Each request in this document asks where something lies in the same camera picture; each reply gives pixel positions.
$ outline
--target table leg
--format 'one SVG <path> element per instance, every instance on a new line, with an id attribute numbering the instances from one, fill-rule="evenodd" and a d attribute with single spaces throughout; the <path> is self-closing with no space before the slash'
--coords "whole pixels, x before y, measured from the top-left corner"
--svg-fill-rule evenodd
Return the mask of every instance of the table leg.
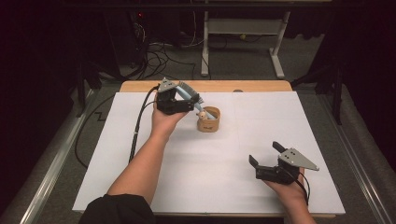
<path id="1" fill-rule="evenodd" d="M 202 60 L 201 60 L 201 76 L 202 77 L 207 77 L 209 75 L 209 48 L 207 47 L 207 40 L 209 36 L 208 32 L 208 18 L 209 18 L 209 13 L 206 11 L 205 12 L 205 23 L 204 23 L 204 48 L 202 50 Z"/>
<path id="2" fill-rule="evenodd" d="M 279 52 L 280 44 L 282 42 L 283 35 L 285 34 L 286 27 L 288 25 L 289 16 L 290 16 L 290 12 L 289 11 L 285 12 L 285 15 L 283 16 L 282 24 L 280 25 L 279 32 L 277 34 L 276 46 L 274 48 L 269 49 L 271 59 L 276 71 L 276 76 L 279 79 L 284 79 L 285 74 L 283 73 L 282 66 L 280 65 L 279 58 L 277 57 L 277 53 Z"/>

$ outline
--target black plastic part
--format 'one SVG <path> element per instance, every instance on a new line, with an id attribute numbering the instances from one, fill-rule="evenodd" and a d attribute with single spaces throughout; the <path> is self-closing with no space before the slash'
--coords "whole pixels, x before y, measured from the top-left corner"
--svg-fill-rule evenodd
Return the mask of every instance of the black plastic part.
<path id="1" fill-rule="evenodd" d="M 198 103 L 198 101 L 199 101 L 199 93 L 197 93 L 197 94 L 194 94 L 192 97 L 191 97 L 191 100 L 192 100 L 192 102 L 194 103 L 194 104 L 196 104 L 196 103 Z"/>
<path id="2" fill-rule="evenodd" d="M 256 178 L 276 182 L 278 184 L 289 185 L 297 180 L 300 169 L 291 166 L 282 160 L 277 160 L 278 166 L 260 166 L 259 163 L 249 155 L 250 164 L 256 169 Z"/>
<path id="3" fill-rule="evenodd" d="M 192 111 L 194 109 L 194 100 L 196 99 L 178 101 L 175 99 L 176 92 L 176 89 L 158 92 L 157 108 L 164 114 L 173 115 L 180 112 Z"/>
<path id="4" fill-rule="evenodd" d="M 282 145 L 280 145 L 278 142 L 274 141 L 273 142 L 273 148 L 276 149 L 278 152 L 282 153 L 284 151 L 286 151 L 286 149 L 284 147 L 282 147 Z"/>

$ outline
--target cup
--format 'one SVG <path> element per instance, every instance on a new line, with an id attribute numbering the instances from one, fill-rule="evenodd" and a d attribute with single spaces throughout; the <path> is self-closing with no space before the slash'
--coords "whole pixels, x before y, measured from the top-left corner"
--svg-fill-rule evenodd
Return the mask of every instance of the cup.
<path id="1" fill-rule="evenodd" d="M 214 133 L 219 129 L 220 111 L 214 106 L 206 106 L 204 110 L 213 115 L 215 119 L 200 119 L 198 118 L 197 127 L 198 131 L 202 133 Z"/>

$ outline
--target human arm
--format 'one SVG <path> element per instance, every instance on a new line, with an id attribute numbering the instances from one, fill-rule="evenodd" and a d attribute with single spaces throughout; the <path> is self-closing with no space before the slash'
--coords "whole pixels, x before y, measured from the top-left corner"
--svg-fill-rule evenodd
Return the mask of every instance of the human arm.
<path id="1" fill-rule="evenodd" d="M 108 195 L 141 195 L 148 204 L 151 204 L 157 188 L 166 143 L 177 123 L 186 114 L 165 115 L 154 104 L 148 140 L 111 185 Z"/>
<path id="2" fill-rule="evenodd" d="M 304 169 L 300 168 L 300 172 L 303 174 Z M 299 175 L 298 181 L 302 184 L 304 183 L 301 175 Z M 271 181 L 264 181 L 264 183 L 276 192 L 277 197 L 285 209 L 290 224 L 316 223 L 308 211 L 304 191 L 297 183 L 293 182 L 290 185 L 277 184 Z"/>

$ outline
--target white board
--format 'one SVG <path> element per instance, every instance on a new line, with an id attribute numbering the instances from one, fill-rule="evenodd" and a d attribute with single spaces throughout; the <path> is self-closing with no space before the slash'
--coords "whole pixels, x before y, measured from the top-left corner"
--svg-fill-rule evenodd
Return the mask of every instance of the white board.
<path id="1" fill-rule="evenodd" d="M 277 165 L 273 141 L 294 147 L 320 170 L 305 171 L 313 214 L 344 214 L 296 92 L 201 92 L 203 106 L 221 112 L 216 133 L 200 133 L 196 110 L 179 122 L 168 142 L 151 204 L 161 214 L 282 214 L 274 192 L 255 178 L 248 162 Z M 103 196 L 128 163 L 134 126 L 145 93 L 119 92 L 108 114 L 73 210 Z M 152 106 L 145 110 L 136 149 L 149 137 Z"/>

